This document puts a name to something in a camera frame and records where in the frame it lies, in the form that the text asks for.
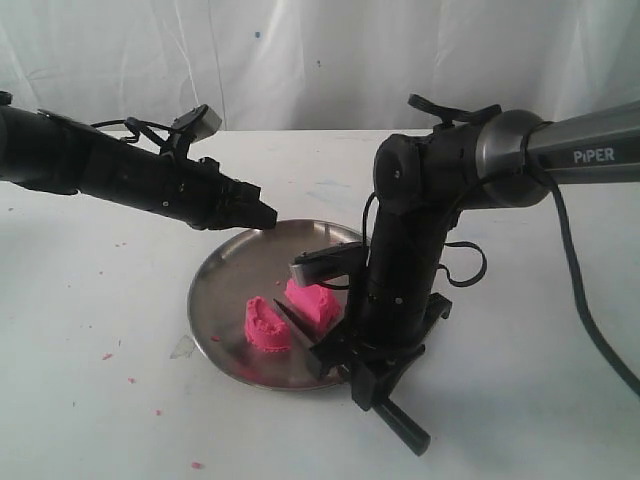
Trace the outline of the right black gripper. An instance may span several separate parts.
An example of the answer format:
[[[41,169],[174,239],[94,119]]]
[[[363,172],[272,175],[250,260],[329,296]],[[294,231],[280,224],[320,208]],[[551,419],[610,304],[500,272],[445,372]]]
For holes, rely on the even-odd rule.
[[[354,327],[337,324],[308,349],[309,372],[350,378],[352,400],[363,411],[387,399],[425,350],[433,324],[425,312],[451,221],[447,206],[404,213],[379,206]]]

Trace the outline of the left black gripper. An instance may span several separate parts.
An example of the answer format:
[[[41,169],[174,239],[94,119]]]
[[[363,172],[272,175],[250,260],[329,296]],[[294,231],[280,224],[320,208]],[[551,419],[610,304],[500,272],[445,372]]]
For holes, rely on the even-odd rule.
[[[277,211],[261,188],[230,179],[213,160],[154,154],[104,133],[74,133],[85,195],[187,223],[196,230],[275,227]]]

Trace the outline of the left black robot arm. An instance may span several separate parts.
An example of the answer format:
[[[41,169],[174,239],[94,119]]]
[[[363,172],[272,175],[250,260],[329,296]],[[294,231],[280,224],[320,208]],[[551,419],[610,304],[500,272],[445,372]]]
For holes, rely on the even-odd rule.
[[[163,128],[129,116],[116,139],[103,123],[87,125],[56,113],[28,112],[1,94],[1,179],[56,195],[82,193],[182,221],[196,230],[275,227],[277,213],[260,188],[224,175],[219,163],[191,160],[192,144],[214,135],[222,121],[206,104]],[[164,129],[165,137],[159,136]]]

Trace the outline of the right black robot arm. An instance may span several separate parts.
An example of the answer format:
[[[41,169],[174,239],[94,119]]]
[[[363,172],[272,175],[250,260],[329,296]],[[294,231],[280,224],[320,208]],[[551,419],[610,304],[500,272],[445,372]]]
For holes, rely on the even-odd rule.
[[[361,242],[293,265],[311,283],[349,279],[345,317],[312,355],[319,375],[346,369],[364,410],[390,407],[424,338],[449,314],[433,283],[464,211],[533,206],[563,184],[639,179],[637,103],[551,122],[497,105],[464,111],[417,95],[409,102],[439,123],[429,135],[393,134],[379,146],[368,200],[377,214],[364,221]]]

